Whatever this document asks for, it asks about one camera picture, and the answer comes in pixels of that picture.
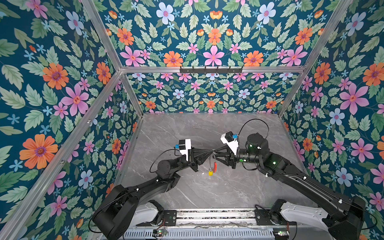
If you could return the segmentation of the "silver keyring with red grip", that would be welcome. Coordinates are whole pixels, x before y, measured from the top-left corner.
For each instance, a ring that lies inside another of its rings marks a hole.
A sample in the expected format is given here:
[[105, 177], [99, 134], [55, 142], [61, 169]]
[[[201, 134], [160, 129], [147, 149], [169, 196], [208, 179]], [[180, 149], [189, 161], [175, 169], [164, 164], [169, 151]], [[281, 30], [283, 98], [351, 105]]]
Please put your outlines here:
[[212, 155], [211, 155], [211, 159], [213, 160], [213, 165], [211, 166], [211, 172], [214, 174], [217, 172], [217, 159], [216, 159], [216, 154], [217, 152], [216, 151], [213, 151]]

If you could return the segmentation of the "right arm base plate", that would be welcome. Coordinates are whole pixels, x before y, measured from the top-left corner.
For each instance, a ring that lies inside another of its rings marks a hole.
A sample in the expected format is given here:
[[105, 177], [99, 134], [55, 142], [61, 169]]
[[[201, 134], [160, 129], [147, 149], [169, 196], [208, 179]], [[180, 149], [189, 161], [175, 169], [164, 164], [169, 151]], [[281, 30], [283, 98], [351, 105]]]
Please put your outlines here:
[[273, 225], [273, 226], [296, 226], [296, 222], [288, 222], [286, 221], [283, 216], [278, 212], [272, 212], [270, 213], [269, 210], [264, 209], [255, 209], [255, 219], [259, 226], [267, 226], [267, 225]]

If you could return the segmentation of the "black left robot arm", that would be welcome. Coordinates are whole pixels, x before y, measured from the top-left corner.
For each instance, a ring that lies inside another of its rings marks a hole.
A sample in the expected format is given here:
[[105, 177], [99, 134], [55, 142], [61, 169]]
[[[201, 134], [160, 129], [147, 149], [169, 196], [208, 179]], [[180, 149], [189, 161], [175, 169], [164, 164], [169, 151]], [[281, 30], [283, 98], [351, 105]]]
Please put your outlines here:
[[94, 212], [92, 222], [108, 240], [119, 239], [130, 226], [138, 206], [173, 189], [180, 179], [179, 171], [191, 168], [197, 172], [198, 166], [216, 152], [192, 148], [175, 159], [161, 160], [153, 179], [127, 188], [115, 186]]

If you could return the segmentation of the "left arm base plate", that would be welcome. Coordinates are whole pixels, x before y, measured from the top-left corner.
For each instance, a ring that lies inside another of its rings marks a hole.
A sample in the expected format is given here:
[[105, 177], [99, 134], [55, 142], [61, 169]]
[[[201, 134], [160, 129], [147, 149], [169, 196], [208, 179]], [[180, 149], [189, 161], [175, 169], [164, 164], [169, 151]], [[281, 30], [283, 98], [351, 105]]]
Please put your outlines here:
[[177, 210], [164, 210], [155, 216], [155, 219], [151, 222], [145, 222], [138, 224], [137, 227], [174, 227], [177, 222], [178, 211]]

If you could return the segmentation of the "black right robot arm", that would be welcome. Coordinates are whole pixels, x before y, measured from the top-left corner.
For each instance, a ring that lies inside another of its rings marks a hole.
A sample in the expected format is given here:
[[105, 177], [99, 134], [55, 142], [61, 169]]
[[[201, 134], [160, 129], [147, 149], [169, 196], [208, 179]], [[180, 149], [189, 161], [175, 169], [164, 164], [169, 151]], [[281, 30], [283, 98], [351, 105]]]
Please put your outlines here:
[[229, 151], [226, 155], [229, 166], [254, 163], [267, 178], [290, 186], [317, 204], [316, 208], [309, 208], [277, 201], [275, 207], [286, 221], [325, 230], [336, 240], [360, 238], [365, 220], [364, 200], [338, 193], [309, 177], [286, 158], [271, 152], [268, 141], [259, 133], [248, 136], [244, 149], [232, 132], [222, 134], [221, 142]]

